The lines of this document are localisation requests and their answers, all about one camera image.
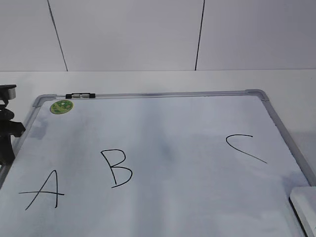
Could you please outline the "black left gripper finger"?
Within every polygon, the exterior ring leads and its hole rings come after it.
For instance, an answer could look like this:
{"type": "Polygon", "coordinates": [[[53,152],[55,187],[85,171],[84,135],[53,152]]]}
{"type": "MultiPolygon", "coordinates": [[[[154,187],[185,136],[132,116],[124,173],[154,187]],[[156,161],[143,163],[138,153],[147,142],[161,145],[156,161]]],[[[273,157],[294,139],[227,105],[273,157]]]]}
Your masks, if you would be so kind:
{"type": "Polygon", "coordinates": [[[15,155],[12,148],[10,135],[0,138],[0,164],[10,165],[13,163],[15,155]]]}

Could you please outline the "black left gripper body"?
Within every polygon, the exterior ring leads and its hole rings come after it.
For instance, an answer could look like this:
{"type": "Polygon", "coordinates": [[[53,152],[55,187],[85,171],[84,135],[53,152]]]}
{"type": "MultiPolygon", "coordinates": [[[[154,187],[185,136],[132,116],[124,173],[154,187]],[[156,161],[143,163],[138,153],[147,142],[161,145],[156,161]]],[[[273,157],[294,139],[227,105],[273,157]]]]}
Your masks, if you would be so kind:
{"type": "Polygon", "coordinates": [[[12,121],[14,113],[6,108],[0,111],[0,136],[21,137],[26,131],[24,125],[21,122],[12,121]]]}

